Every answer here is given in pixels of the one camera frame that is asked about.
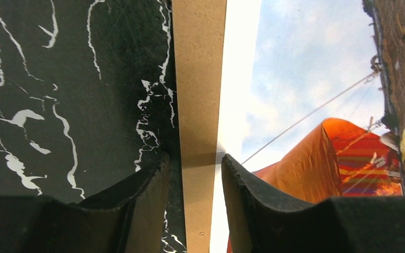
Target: sky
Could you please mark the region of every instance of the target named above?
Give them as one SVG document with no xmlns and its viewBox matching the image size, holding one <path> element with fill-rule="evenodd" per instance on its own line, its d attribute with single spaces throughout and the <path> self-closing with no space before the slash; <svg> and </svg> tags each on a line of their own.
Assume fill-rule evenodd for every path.
<svg viewBox="0 0 405 253">
<path fill-rule="evenodd" d="M 262 0 L 240 162 L 372 72 L 377 50 L 361 0 Z M 244 166 L 279 161 L 322 120 L 364 127 L 384 113 L 380 78 L 360 84 L 286 132 Z M 384 128 L 374 131 L 385 132 Z"/>
</svg>

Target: white border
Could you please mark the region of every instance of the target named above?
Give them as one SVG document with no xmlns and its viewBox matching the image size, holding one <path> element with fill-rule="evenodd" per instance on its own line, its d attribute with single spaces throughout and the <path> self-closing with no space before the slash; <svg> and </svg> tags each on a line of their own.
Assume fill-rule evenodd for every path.
<svg viewBox="0 0 405 253">
<path fill-rule="evenodd" d="M 227 251 L 229 228 L 221 182 L 225 153 L 240 158 L 262 0 L 227 0 L 210 252 Z"/>
</svg>

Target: blue sky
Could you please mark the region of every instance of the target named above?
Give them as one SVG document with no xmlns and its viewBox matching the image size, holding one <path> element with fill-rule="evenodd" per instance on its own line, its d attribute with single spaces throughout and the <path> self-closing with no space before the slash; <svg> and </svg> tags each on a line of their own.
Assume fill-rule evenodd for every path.
<svg viewBox="0 0 405 253">
<path fill-rule="evenodd" d="M 369 73 L 376 52 L 361 0 L 262 0 L 241 162 L 290 125 Z M 384 111 L 379 77 L 360 84 L 250 159 L 249 171 L 279 161 L 323 119 L 361 127 Z M 375 133 L 381 134 L 384 129 Z"/>
</svg>

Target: black marble surface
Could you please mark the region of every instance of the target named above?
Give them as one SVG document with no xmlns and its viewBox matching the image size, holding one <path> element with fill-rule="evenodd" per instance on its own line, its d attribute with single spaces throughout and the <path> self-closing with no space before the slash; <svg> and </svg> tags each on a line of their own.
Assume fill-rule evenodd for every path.
<svg viewBox="0 0 405 253">
<path fill-rule="evenodd" d="M 80 202 L 166 150 L 184 252 L 176 96 L 171 2 L 0 1 L 0 196 Z"/>
</svg>

